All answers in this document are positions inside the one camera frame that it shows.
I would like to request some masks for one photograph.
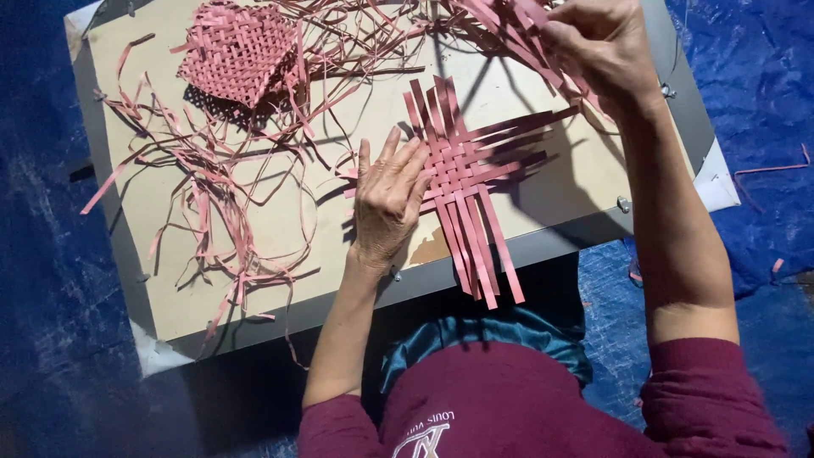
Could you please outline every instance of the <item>table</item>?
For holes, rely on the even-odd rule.
[[[160,30],[162,35],[173,33],[174,38],[169,40],[173,44],[182,42],[183,29],[186,25],[178,24],[172,28],[176,30],[172,31],[155,23],[164,19],[155,13],[157,6],[167,8],[159,5],[162,1],[164,0],[141,2],[107,0],[102,2],[103,11],[98,12],[95,17],[88,15],[86,10],[84,18],[80,17],[83,16],[82,14],[74,15],[73,18],[70,18],[69,15],[70,20],[66,20],[68,40],[69,45],[72,45],[72,58],[77,75],[77,93],[81,101],[97,178],[100,181],[109,175],[112,162],[116,163],[112,159],[112,154],[115,152],[111,152],[111,145],[114,141],[111,138],[123,135],[124,127],[111,121],[110,113],[107,113],[106,117],[103,105],[94,99],[94,90],[97,87],[109,86],[109,73],[112,70],[111,68],[97,68],[94,57],[97,61],[109,60],[109,54],[113,51],[105,51],[104,45],[110,45],[111,48],[118,46],[116,49],[120,50],[123,47],[121,43],[111,43],[116,38],[120,38],[120,42],[127,42],[143,35],[143,31],[139,34],[136,29],[139,24],[144,25],[143,18],[150,17],[150,14],[155,15],[155,18],[151,20],[151,24],[144,26],[148,29]],[[686,58],[680,47],[676,46],[676,32],[672,27],[663,0],[644,0],[642,3],[645,8],[646,26],[650,35],[656,70],[659,79],[668,81],[671,90],[676,92],[676,97],[668,99],[667,102],[670,105],[676,129],[682,139],[688,168],[692,170],[693,174],[697,174],[701,170],[707,154],[715,150],[715,136]],[[191,11],[196,6],[196,2],[176,2],[173,5],[178,8],[178,11]],[[125,17],[131,10],[135,17]],[[172,17],[172,14],[164,14],[167,11],[162,10],[161,15]],[[84,29],[81,26],[82,21],[84,20],[87,24],[86,21],[90,20],[90,17],[93,17],[93,22],[88,34],[89,39],[77,41],[77,31]],[[124,32],[119,34],[117,30],[116,33],[111,32],[114,27],[125,31],[128,28],[133,30],[128,34]],[[562,109],[567,106],[562,97],[553,98],[551,95],[547,95],[541,79],[512,59],[488,60],[482,55],[473,54],[468,50],[455,51],[451,49],[451,43],[443,40],[428,42],[422,51],[421,59],[424,64],[427,64],[427,70],[418,76],[418,79],[425,89],[430,86],[429,81],[434,73],[452,74],[456,78],[459,98],[469,100],[465,107],[470,108],[470,111],[463,109],[463,112],[467,125],[471,128],[516,117],[526,112],[549,108]],[[137,62],[145,66],[153,64],[147,60]],[[177,64],[166,64],[159,68],[162,68],[164,73],[167,68],[171,68],[174,74],[173,65],[177,66]],[[141,71],[139,65],[135,65],[133,68]],[[156,79],[153,72],[151,72],[151,77]],[[360,105],[354,105],[353,101],[343,102],[345,105],[357,107],[356,110],[361,111],[357,126],[365,127],[360,130],[364,130],[364,134],[370,136],[374,149],[376,149],[376,145],[381,144],[383,136],[387,133],[387,129],[380,125],[389,126],[394,122],[406,121],[406,111],[400,103],[398,95],[401,91],[407,90],[407,81],[413,77],[415,76],[405,75],[398,78],[396,82],[393,80],[377,81],[368,94],[369,100],[367,101],[368,104],[372,102],[373,106],[378,107],[375,112],[369,109],[362,111],[358,108]],[[527,83],[528,81],[539,82],[531,85]],[[167,79],[166,84],[168,86],[183,85],[182,82],[174,81],[172,78]],[[357,141],[361,137],[361,133],[357,133],[355,130],[352,137]],[[584,137],[584,144],[580,145],[583,140],[581,137],[574,138],[573,132],[575,131],[580,132],[576,137]],[[620,159],[621,147],[618,138],[600,138],[596,132],[586,130],[584,126],[581,128],[568,126],[559,134],[555,132],[554,137],[554,139],[548,140],[551,144],[546,145],[547,148],[550,148],[550,152],[559,152],[559,149],[562,148],[571,149],[570,156],[563,154],[563,159],[568,157],[570,159],[560,161],[560,164],[556,165],[561,168],[559,173],[557,170],[548,170],[547,174],[541,175],[535,183],[524,183],[514,192],[495,199],[498,217],[507,234],[507,245],[516,267],[556,258],[632,233],[631,214],[624,212],[615,204],[619,196],[630,199],[629,189],[624,180],[624,163]],[[615,155],[597,154],[592,151],[603,148],[605,148],[605,153],[613,150]],[[593,156],[580,158],[580,156],[591,154]],[[600,164],[586,165],[596,161],[599,161]],[[573,179],[568,180],[569,176],[564,174],[564,171],[571,172],[570,178]],[[156,175],[151,180],[160,182],[162,178],[166,177]],[[135,183],[133,187],[138,189],[138,181],[132,180],[132,183]],[[166,189],[163,191],[156,189],[155,195],[148,195],[149,188],[156,187],[153,183],[155,182],[150,182],[149,186],[142,184],[142,190],[139,192],[143,194],[138,196],[149,200],[159,196],[161,192],[168,195]],[[171,295],[167,293],[167,288],[161,290],[160,287],[155,286],[162,281],[160,278],[167,275],[164,277],[156,275],[145,281],[147,269],[143,261],[146,250],[146,247],[143,246],[143,233],[150,232],[149,236],[152,237],[157,225],[153,220],[148,221],[149,218],[136,217],[142,210],[133,209],[131,211],[133,207],[128,208],[127,200],[124,200],[123,203],[119,196],[124,184],[117,183],[117,187],[120,189],[119,192],[109,193],[111,196],[106,196],[103,204],[107,222],[114,227],[111,232],[111,242],[122,288],[125,291],[137,348],[142,357],[142,370],[145,375],[149,375],[164,368],[188,363],[199,353],[205,334],[206,319],[213,309],[198,312],[198,309],[190,308],[188,311],[174,314],[162,315],[159,313],[157,306],[153,305],[154,303],[175,302],[178,295]],[[349,203],[343,201],[341,197],[334,198],[329,200],[327,208],[325,213],[329,215],[344,214],[344,210],[349,208]],[[159,213],[164,212],[165,206],[151,209],[151,211],[153,210],[158,210]],[[318,211],[321,216],[320,224],[323,224],[322,207]],[[396,304],[408,298],[422,296],[456,284],[452,262],[447,256],[443,236],[438,230],[437,218],[434,222],[433,218],[433,215],[422,217],[419,229],[399,261],[400,281],[394,281],[392,276],[383,280],[376,307]],[[330,219],[328,224],[340,225],[341,221]],[[333,230],[326,229],[326,234]],[[327,264],[327,266],[322,266],[324,274],[321,272],[322,278],[320,279],[320,283],[329,284],[323,288],[325,291],[310,296],[306,294],[308,297],[301,300],[295,298],[295,303],[290,309],[291,313],[262,304],[259,305],[260,308],[257,306],[250,308],[249,315],[266,312],[269,308],[273,309],[273,313],[277,315],[278,319],[275,321],[251,320],[233,332],[231,334],[233,337],[225,339],[219,346],[210,349],[212,351],[208,352],[207,356],[279,338],[285,332],[286,323],[289,332],[292,333],[321,325],[333,301],[334,292],[331,289],[331,282],[332,285],[338,285],[339,282],[342,255],[344,255],[341,247],[347,246],[347,241],[326,246],[328,245],[329,247],[322,252],[321,256],[312,255],[317,264],[319,262]],[[194,302],[199,302],[201,297],[212,297],[214,306],[217,306],[223,293],[225,291],[207,291],[198,293],[198,296],[192,294],[193,297],[186,299],[190,303],[189,306],[195,306]],[[265,303],[275,301],[277,304],[280,303],[279,293],[271,293],[266,298],[268,301]],[[218,333],[225,332],[227,328],[233,328],[235,325],[234,321],[223,323],[219,326]]]

